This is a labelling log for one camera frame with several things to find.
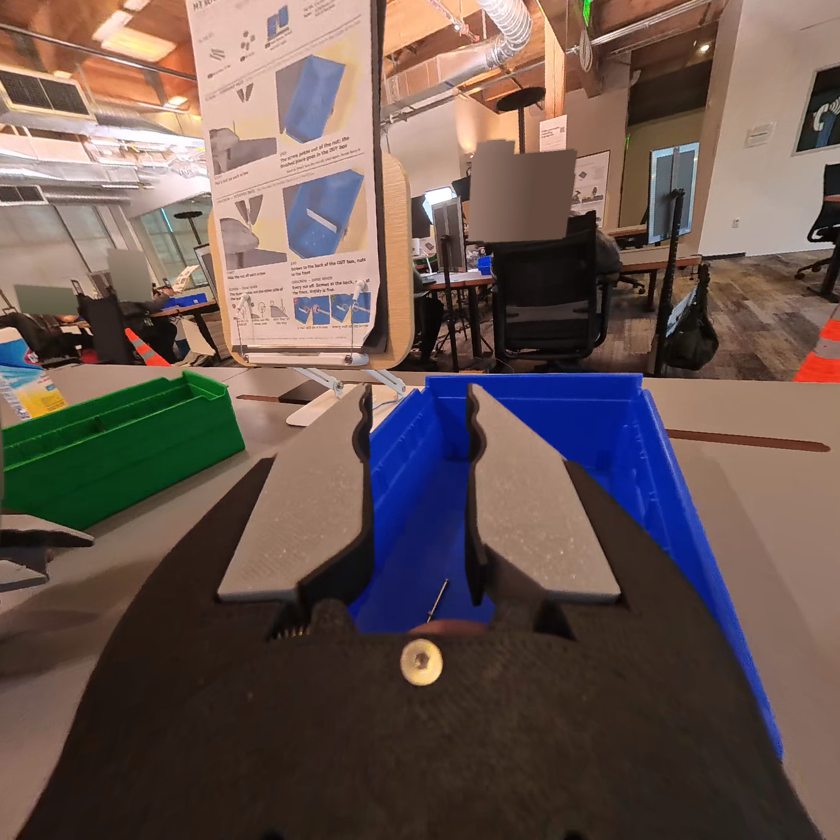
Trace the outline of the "black hanging bag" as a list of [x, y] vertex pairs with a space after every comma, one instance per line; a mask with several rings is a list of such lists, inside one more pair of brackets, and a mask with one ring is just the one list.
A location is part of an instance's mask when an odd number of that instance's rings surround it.
[[671, 312], [661, 353], [664, 367], [699, 371], [715, 357], [719, 339], [708, 313], [710, 270], [698, 266], [697, 280]]

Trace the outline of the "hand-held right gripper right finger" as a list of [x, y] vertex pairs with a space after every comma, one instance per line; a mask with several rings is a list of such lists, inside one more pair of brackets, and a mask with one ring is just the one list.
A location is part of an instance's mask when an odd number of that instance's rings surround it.
[[465, 577], [485, 598], [613, 604], [621, 588], [569, 462], [478, 385], [467, 386]]

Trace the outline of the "black high-back chair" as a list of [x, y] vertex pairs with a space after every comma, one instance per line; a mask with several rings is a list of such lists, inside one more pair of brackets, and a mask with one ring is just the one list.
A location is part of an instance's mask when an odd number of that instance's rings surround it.
[[92, 298], [76, 294], [77, 310], [91, 332], [98, 364], [135, 365], [139, 358], [126, 333], [127, 325], [117, 297], [110, 293]]

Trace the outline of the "orange traffic cone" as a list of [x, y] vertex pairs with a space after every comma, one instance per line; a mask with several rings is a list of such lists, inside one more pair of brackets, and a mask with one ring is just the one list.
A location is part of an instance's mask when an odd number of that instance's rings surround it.
[[823, 326], [814, 349], [807, 354], [793, 382], [839, 383], [839, 320], [830, 318]]
[[156, 351], [154, 351], [147, 342], [145, 342], [136, 332], [130, 328], [125, 328], [125, 334], [133, 346], [134, 351], [140, 357], [145, 366], [153, 367], [169, 367], [170, 362], [165, 360]]

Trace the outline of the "brown-topped office table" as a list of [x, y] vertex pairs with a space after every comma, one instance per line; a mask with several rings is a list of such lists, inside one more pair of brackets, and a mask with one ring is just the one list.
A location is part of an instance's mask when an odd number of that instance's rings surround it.
[[196, 303], [186, 307], [169, 307], [150, 315], [151, 319], [174, 319], [183, 325], [185, 339], [195, 354], [214, 362], [224, 358], [225, 349], [221, 314], [215, 301]]

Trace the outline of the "dark wall poster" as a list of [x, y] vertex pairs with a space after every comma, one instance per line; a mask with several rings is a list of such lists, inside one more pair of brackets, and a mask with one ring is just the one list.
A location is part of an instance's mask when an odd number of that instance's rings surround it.
[[806, 101], [795, 154], [839, 145], [839, 65], [818, 70]]

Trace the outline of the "disinfecting wipes canister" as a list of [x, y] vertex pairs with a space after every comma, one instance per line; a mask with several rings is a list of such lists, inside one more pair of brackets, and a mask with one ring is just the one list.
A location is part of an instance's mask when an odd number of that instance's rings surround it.
[[1, 391], [17, 417], [23, 420], [68, 407], [36, 353], [15, 328], [1, 329]]

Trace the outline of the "green plastic bin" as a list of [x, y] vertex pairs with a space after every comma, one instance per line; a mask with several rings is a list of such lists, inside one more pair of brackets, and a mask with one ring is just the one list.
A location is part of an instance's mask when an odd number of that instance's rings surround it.
[[184, 371], [4, 429], [3, 505], [83, 531], [244, 449], [226, 384]]

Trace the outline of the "printed instruction sheet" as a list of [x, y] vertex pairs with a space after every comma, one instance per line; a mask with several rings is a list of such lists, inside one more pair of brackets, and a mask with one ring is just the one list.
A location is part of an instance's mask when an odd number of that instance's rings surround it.
[[220, 303], [241, 354], [381, 341], [383, 2], [185, 2]]

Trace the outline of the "large blue plastic bin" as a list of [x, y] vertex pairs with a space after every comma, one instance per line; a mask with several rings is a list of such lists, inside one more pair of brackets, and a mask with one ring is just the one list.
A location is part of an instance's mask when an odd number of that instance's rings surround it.
[[781, 732], [729, 590], [653, 396], [640, 374], [428, 374], [384, 416], [374, 398], [371, 482], [375, 570], [350, 606], [364, 633], [405, 632], [427, 618], [445, 581], [443, 618], [488, 622], [465, 574], [468, 383], [480, 383], [567, 459], [580, 464], [667, 552], [736, 655], [777, 755]]

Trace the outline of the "wood-edged long table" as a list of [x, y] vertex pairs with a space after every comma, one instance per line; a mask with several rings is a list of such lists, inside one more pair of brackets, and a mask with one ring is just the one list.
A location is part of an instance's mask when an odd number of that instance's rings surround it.
[[[645, 298], [647, 312], [660, 312], [662, 291], [665, 289], [665, 276], [669, 267], [669, 243], [638, 247], [632, 245], [621, 248], [619, 254], [622, 258], [619, 276], [624, 277], [624, 282]], [[681, 239], [678, 241], [674, 260], [675, 271], [670, 286], [671, 295], [675, 290], [677, 272], [693, 270], [700, 266], [702, 261], [703, 257], [700, 254], [694, 253]]]

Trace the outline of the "grey desk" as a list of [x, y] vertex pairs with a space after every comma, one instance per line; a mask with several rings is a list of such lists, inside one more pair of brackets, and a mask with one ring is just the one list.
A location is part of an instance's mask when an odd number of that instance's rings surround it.
[[[91, 671], [139, 588], [258, 459], [296, 430], [272, 402], [303, 382], [211, 369], [246, 451], [93, 529], [46, 584], [2, 595], [1, 837], [15, 838], [54, 769]], [[673, 442], [780, 727], [784, 768], [838, 838], [838, 386], [647, 379], [668, 430], [828, 447]]]

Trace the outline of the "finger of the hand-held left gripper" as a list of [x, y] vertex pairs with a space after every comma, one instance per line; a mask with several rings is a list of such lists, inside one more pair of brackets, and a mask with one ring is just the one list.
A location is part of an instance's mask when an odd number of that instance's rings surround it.
[[49, 582], [51, 550], [2, 550], [1, 592], [14, 592]]
[[1, 544], [6, 549], [86, 548], [95, 543], [89, 533], [23, 513], [2, 515]]

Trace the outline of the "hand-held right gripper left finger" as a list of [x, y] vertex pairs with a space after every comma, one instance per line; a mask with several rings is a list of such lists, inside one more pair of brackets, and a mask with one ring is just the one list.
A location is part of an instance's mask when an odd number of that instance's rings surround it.
[[375, 571], [373, 394], [356, 385], [277, 451], [217, 596], [352, 604]]

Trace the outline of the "black mesh office chair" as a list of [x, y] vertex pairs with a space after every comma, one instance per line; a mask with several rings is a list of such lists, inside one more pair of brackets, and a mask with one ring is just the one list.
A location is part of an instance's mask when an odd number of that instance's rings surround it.
[[491, 247], [499, 362], [578, 363], [605, 339], [612, 293], [596, 273], [595, 211], [569, 222], [561, 239]]

